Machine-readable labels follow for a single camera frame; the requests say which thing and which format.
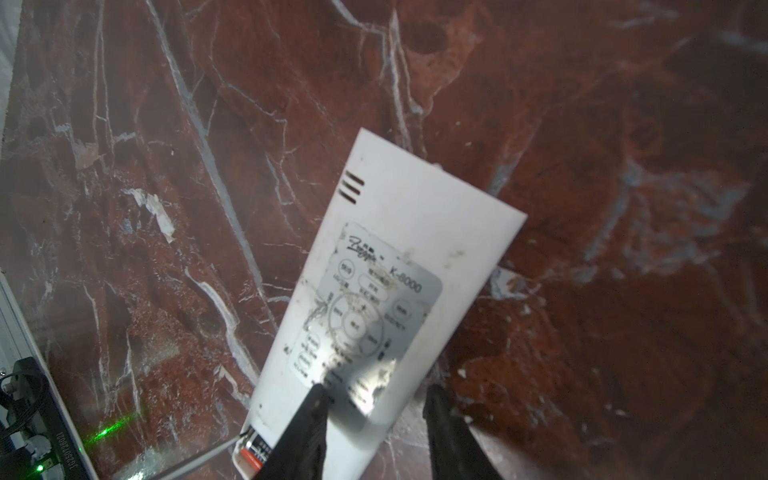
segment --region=brown marble table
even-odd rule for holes
[[[764,0],[27,0],[18,45],[0,266],[102,478],[238,430],[361,127],[529,215],[432,379],[506,478],[765,476]],[[429,477],[422,398],[366,478]]]

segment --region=black cable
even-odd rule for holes
[[[5,379],[12,376],[35,377],[36,379],[40,380],[40,391],[36,395],[37,398],[35,398],[35,401],[29,406],[29,408],[27,408],[24,413],[19,415],[16,421],[9,425],[8,428],[3,429],[2,432],[0,432],[0,441],[7,439],[14,433],[21,430],[24,425],[26,425],[27,422],[31,420],[32,416],[37,413],[43,402],[48,398],[49,394],[48,379],[46,379],[45,376],[40,372],[36,372],[34,370],[19,370],[18,372],[9,373],[8,375],[4,376],[2,380],[0,380],[0,384],[2,384]]]

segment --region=ventilation slot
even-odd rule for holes
[[[366,184],[362,178],[348,171],[344,171],[346,178],[342,178],[339,184],[339,193],[342,197],[346,198],[353,204],[357,203],[357,198],[360,196],[362,186]]]

